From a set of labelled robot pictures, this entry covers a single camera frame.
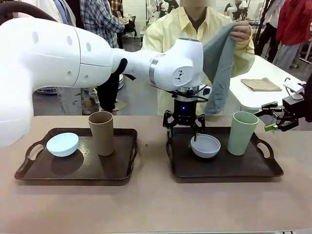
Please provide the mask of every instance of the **floor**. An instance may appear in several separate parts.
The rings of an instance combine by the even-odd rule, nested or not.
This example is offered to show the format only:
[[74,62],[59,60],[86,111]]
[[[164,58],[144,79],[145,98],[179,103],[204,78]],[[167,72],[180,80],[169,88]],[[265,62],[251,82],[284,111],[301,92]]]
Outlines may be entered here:
[[[124,40],[124,47],[127,51],[137,51],[140,49],[139,41],[133,41],[131,38]],[[312,73],[312,65],[299,61],[299,69],[290,69],[289,73],[300,80],[307,81]],[[124,87],[119,90],[117,98],[128,105],[122,110],[115,112],[115,115],[140,115],[155,116],[157,115],[157,89],[139,80],[131,81],[124,79]],[[57,96],[45,96],[34,93],[34,113],[36,116],[41,115],[62,115]],[[97,108],[89,108],[90,111],[96,111]],[[300,121],[300,126],[295,130],[312,130],[312,124]]]

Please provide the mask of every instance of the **plaid shirt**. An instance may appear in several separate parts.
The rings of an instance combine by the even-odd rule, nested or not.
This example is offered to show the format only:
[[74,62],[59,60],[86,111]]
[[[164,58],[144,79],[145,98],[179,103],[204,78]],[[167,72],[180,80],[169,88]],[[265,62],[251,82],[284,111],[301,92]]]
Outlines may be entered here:
[[80,0],[80,10],[84,28],[118,48],[116,33],[123,32],[125,25],[112,15],[108,0]]
[[114,16],[116,16],[118,19],[123,18],[123,6],[122,6],[122,0],[108,0],[112,13]]

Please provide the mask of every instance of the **white bowl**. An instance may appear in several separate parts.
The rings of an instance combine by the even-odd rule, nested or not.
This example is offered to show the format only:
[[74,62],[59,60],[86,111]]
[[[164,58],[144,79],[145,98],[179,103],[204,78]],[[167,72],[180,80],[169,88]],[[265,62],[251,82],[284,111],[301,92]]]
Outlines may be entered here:
[[57,157],[66,157],[76,151],[79,138],[74,133],[62,133],[51,138],[47,143],[48,151]]
[[191,139],[191,147],[199,157],[211,158],[221,149],[220,141],[211,135],[201,134],[197,137],[197,141],[194,141],[194,138]]

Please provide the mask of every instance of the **tray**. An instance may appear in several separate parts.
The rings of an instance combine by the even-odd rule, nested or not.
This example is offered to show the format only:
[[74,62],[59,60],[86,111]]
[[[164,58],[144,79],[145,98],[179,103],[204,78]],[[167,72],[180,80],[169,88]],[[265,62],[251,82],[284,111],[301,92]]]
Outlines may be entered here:
[[[49,139],[61,133],[75,133],[79,137],[78,149],[68,157],[55,157],[47,149]],[[30,159],[31,151],[43,145],[35,160]],[[89,128],[54,128],[26,152],[25,160],[15,173],[16,179],[68,181],[64,185],[77,185],[76,181],[110,182],[107,185],[124,185],[128,182],[137,156],[137,131],[114,129],[115,151],[111,156],[99,156],[93,147]]]
[[[210,179],[225,178],[223,182],[235,182],[232,178],[272,178],[284,174],[274,159],[272,147],[253,134],[247,150],[242,156],[227,151],[230,127],[208,127],[206,134],[216,137],[221,143],[219,153],[210,159],[195,155],[191,149],[194,132],[190,128],[175,128],[166,149],[170,159],[171,172],[178,182],[212,182]],[[265,158],[258,144],[263,143],[270,152]]]

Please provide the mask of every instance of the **green cup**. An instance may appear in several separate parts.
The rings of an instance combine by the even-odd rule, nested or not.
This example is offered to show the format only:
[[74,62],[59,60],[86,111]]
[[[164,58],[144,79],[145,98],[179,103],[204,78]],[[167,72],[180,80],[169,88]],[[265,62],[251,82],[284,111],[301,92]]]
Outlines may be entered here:
[[257,116],[248,112],[236,112],[233,115],[228,151],[240,156],[246,151],[250,138],[259,122]]

